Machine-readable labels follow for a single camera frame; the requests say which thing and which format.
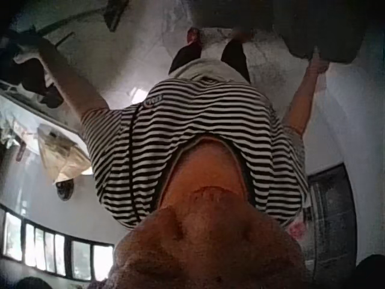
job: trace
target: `black pants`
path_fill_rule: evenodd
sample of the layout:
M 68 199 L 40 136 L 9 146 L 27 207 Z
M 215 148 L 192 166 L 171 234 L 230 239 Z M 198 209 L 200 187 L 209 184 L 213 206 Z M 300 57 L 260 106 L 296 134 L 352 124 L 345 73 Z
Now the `black pants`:
M 176 54 L 168 74 L 190 61 L 200 58 L 201 54 L 202 47 L 196 42 L 183 47 Z M 238 71 L 248 82 L 250 82 L 250 75 L 248 74 L 246 55 L 243 51 L 242 42 L 235 39 L 231 40 L 224 48 L 221 60 Z

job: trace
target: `logo on shirt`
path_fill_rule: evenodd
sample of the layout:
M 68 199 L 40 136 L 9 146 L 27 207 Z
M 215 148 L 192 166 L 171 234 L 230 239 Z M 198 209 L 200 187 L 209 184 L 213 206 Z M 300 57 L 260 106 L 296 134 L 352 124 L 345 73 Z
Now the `logo on shirt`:
M 155 104 L 157 104 L 158 102 L 160 102 L 161 100 L 163 100 L 163 95 L 152 96 L 151 98 L 147 98 L 147 99 L 143 102 L 143 106 L 146 107 L 146 108 L 151 108 L 151 107 L 153 107 Z

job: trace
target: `hand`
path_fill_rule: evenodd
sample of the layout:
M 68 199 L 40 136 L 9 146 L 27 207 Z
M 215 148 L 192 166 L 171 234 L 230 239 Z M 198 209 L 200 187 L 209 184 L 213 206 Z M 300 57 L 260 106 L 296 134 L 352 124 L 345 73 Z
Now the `hand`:
M 22 36 L 17 43 L 20 53 L 13 58 L 17 64 L 40 56 L 40 49 L 44 45 L 53 46 L 48 40 L 38 36 Z
M 323 60 L 319 57 L 318 52 L 313 53 L 313 58 L 309 61 L 307 71 L 311 74 L 323 74 L 329 68 L 329 61 Z

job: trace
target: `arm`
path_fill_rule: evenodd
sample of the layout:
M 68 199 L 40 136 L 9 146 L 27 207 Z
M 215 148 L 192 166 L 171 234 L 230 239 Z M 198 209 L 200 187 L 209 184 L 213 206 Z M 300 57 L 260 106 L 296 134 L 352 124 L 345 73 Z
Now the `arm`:
M 313 98 L 318 76 L 328 69 L 328 62 L 314 54 L 304 78 L 285 116 L 287 126 L 290 126 L 300 136 L 305 133 L 313 107 Z
M 109 108 L 96 89 L 85 78 L 79 76 L 48 41 L 40 40 L 33 49 L 23 46 L 21 48 L 24 53 L 16 57 L 15 62 L 22 63 L 31 58 L 39 59 L 64 100 L 80 119 L 89 110 Z

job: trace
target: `neck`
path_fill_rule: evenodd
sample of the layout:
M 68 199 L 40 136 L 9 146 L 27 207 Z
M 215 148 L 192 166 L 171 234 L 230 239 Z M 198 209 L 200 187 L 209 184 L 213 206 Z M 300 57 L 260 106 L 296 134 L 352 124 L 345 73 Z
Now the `neck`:
M 221 187 L 247 199 L 247 189 L 236 157 L 226 144 L 201 138 L 179 157 L 162 192 L 161 207 L 174 204 L 203 187 Z

